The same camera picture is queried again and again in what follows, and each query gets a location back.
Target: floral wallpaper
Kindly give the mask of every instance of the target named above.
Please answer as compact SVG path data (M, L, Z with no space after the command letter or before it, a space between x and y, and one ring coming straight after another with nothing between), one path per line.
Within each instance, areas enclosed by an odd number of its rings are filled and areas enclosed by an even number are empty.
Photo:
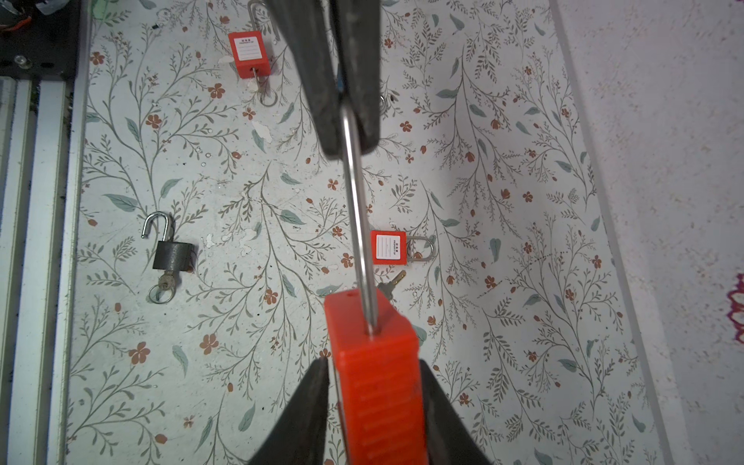
M238 0L93 14L68 463L244 464L333 360L323 297L356 265L341 166L263 8L272 107L224 58L253 28ZM660 463L547 2L383 0L380 47L368 214L437 246L394 305L473 439L497 464ZM195 245L164 305L163 224L139 237L158 210ZM333 386L326 439L345 464Z

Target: padlock label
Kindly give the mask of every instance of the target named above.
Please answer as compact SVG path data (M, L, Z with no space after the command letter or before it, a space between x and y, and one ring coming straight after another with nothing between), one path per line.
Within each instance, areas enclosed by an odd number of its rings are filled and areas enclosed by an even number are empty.
M238 37L233 39L237 59L240 61L260 60L263 58L261 47L258 45L258 38L255 36Z
M375 254L378 260L400 260L400 236L377 234Z

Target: black padlock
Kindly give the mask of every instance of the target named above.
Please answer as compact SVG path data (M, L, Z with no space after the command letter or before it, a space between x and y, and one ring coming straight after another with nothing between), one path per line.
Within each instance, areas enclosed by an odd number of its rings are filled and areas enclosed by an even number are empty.
M171 233L170 215L162 211L151 213L144 220L144 226L142 226L143 238L147 237L147 234L150 232L150 224L156 217L165 218L165 229L163 230L163 239L158 241L158 245L155 248L153 269L164 270L164 273L158 279L158 283L150 289L148 296L154 304L165 304L170 302L173 296L176 295L176 277L173 273L188 270L193 246L189 243L177 243L168 240ZM170 297L162 300L162 294L166 291L170 291Z

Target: red padlock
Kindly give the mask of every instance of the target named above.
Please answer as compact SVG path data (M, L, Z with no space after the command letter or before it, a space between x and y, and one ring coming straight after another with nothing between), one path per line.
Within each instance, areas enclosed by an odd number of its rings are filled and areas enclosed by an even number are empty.
M243 79L269 76L272 67L269 56L263 46L263 37L259 31L233 32L228 34L230 47L235 58L237 74Z

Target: orange flower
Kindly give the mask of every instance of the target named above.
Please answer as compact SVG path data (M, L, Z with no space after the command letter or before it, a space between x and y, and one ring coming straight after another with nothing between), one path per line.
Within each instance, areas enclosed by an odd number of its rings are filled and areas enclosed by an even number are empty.
M217 341L217 334L205 334L204 340L199 344L199 347L204 349L204 355L209 355L213 348L217 348L219 341Z
M132 357L132 365L144 363L144 361L147 360L147 356L150 354L150 349L146 348L144 345L144 342L140 342L137 344L136 349L131 349L129 351L129 356Z
M106 55L101 55L100 52L97 51L93 52L93 54L91 55L91 63L96 66L102 65L105 59Z
M212 98L222 98L222 94L225 93L220 83L215 84L214 87L207 87L207 91Z
M351 268L352 266L354 266L352 260L354 260L354 257L350 256L349 254L344 254L344 257L341 259L341 263L344 264L344 268Z
M163 120L160 119L157 115L148 115L147 121L144 122L147 126L152 126L153 129L158 129L161 124L163 124Z
M272 288L269 287L266 289L266 294L264 294L263 300L269 305L276 304L278 295L279 294L276 292L272 292Z

